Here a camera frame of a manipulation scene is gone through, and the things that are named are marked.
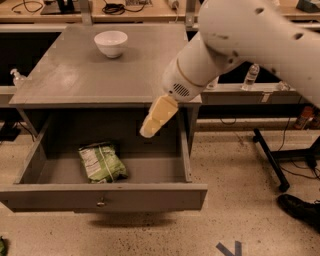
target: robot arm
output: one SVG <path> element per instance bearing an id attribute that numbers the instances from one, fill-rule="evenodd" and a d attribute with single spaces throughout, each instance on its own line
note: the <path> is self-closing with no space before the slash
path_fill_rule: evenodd
<path id="1" fill-rule="evenodd" d="M 152 104 L 141 135 L 152 137 L 178 110 L 177 102 L 192 100 L 244 61 L 258 63 L 320 107 L 319 44 L 320 35 L 295 26 L 267 0 L 207 0 L 199 32 L 164 72 L 165 100 Z"/>

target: metal stand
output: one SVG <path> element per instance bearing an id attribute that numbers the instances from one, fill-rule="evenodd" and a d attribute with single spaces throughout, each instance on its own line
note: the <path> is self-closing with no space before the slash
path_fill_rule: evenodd
<path id="1" fill-rule="evenodd" d="M 320 157 L 320 136 L 318 139 L 312 144 L 310 148 L 306 149 L 295 149 L 295 150 L 282 150 L 282 151 L 270 151 L 267 143 L 265 142 L 264 138 L 262 137 L 260 131 L 258 129 L 254 129 L 255 136 L 253 137 L 253 141 L 255 143 L 259 142 L 261 147 L 263 148 L 266 156 L 270 164 L 272 165 L 274 171 L 276 172 L 281 185 L 279 189 L 281 192 L 286 192 L 290 184 L 287 181 L 284 173 L 281 170 L 279 165 L 279 160 L 288 160 L 293 158 L 302 158 L 304 159 L 308 166 L 311 169 L 314 169 L 317 166 L 316 159 Z"/>

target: green bag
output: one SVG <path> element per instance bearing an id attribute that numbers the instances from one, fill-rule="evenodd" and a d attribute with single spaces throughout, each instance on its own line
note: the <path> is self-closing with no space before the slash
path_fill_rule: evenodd
<path id="1" fill-rule="evenodd" d="M 127 178 L 127 170 L 111 142 L 94 143 L 79 148 L 82 164 L 92 183 L 115 182 Z"/>

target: black shoe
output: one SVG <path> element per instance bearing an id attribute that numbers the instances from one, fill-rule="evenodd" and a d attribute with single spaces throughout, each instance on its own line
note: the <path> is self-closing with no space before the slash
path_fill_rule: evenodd
<path id="1" fill-rule="evenodd" d="M 320 202 L 306 203 L 291 195 L 278 197 L 279 206 L 293 218 L 305 221 L 320 232 Z"/>

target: speckled floor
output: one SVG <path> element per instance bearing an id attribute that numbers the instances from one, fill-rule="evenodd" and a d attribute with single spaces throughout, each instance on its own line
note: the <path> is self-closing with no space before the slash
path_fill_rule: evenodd
<path id="1" fill-rule="evenodd" d="M 268 129 L 262 133 L 277 150 L 285 123 L 275 129 L 264 124 Z M 278 208 L 279 181 L 260 146 L 252 142 L 250 126 L 210 120 L 198 124 L 191 155 L 193 180 L 209 187 L 201 211 L 12 213 L 0 205 L 0 235 L 8 255 L 319 255 L 320 234 Z M 318 135 L 288 130 L 283 149 L 309 147 Z M 25 132 L 0 145 L 1 183 L 13 182 L 30 146 Z M 292 163 L 283 166 L 312 176 Z M 320 199 L 319 180 L 286 176 L 291 183 L 288 193 L 309 202 Z"/>

